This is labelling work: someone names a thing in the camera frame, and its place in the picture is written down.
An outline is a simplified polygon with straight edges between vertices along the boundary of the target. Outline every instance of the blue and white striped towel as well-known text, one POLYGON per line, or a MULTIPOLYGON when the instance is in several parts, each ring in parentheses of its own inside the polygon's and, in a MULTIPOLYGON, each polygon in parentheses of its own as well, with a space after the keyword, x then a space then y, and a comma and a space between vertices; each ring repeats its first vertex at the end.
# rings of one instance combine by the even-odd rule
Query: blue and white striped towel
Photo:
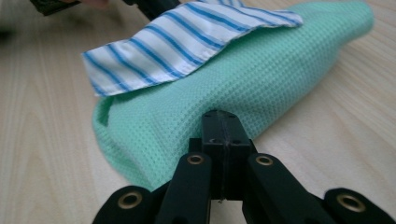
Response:
POLYGON ((238 0, 190 2, 164 12, 132 38, 82 58, 95 94, 109 96, 183 78, 259 27, 302 23, 291 11, 245 7, 238 0))

